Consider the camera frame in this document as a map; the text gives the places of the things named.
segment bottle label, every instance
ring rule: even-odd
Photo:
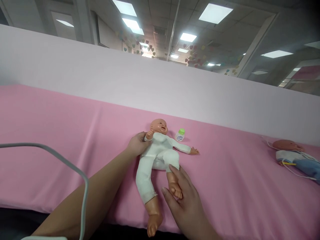
[[[177,136],[177,141],[182,141],[183,136]]]

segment doll face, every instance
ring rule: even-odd
[[[150,130],[166,135],[168,133],[167,123],[163,119],[156,119],[150,125]]]
[[[290,140],[278,140],[275,141],[272,146],[279,150],[286,150],[286,151],[300,151],[304,152],[304,148],[293,141]]]

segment doll foot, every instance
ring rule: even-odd
[[[182,199],[182,191],[178,183],[169,183],[169,191],[176,198]]]
[[[147,233],[148,237],[153,237],[162,223],[162,215],[154,214],[149,216]]]

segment human hand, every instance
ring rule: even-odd
[[[199,194],[187,173],[181,166],[180,171],[171,165],[169,168],[178,178],[183,199],[176,200],[166,188],[161,191],[179,229],[190,240],[222,240],[208,221]]]
[[[126,151],[132,154],[134,157],[139,156],[143,153],[147,147],[149,147],[152,141],[143,142],[142,139],[146,135],[145,132],[141,132],[136,134],[133,138],[131,138]]]
[[[146,139],[151,140],[153,138],[154,130],[150,130],[146,134]]]
[[[198,151],[198,149],[195,149],[194,147],[192,147],[191,150],[190,150],[190,154],[191,155],[196,155],[196,154],[199,154],[199,151]]]

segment green bottle cap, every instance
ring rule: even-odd
[[[184,135],[185,132],[186,132],[186,131],[184,130],[184,128],[180,128],[179,134]]]

